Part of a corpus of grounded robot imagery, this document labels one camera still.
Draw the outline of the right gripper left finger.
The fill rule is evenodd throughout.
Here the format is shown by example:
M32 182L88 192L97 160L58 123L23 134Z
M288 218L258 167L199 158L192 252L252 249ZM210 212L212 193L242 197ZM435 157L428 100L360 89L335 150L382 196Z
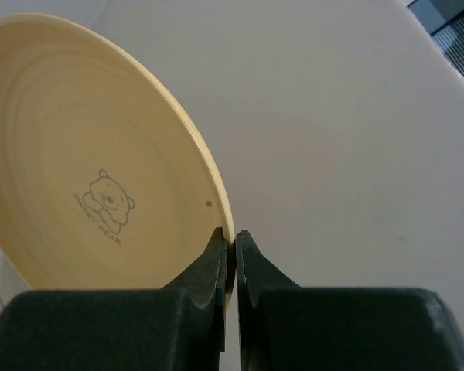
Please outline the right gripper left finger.
M160 289L27 291L0 314L0 370L216 370L227 242Z

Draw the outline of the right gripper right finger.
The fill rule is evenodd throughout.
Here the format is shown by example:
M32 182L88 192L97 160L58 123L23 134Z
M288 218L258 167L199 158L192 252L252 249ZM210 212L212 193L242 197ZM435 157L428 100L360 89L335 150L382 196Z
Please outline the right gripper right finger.
M243 370L464 370L448 305L421 288L304 288L236 237Z

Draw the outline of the yellow plate front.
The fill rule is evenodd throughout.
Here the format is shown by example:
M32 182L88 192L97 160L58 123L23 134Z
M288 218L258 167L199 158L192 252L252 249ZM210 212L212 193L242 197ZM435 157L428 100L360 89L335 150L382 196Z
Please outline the yellow plate front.
M162 288L227 193L179 102L134 57L52 15L0 18L2 299L32 289Z

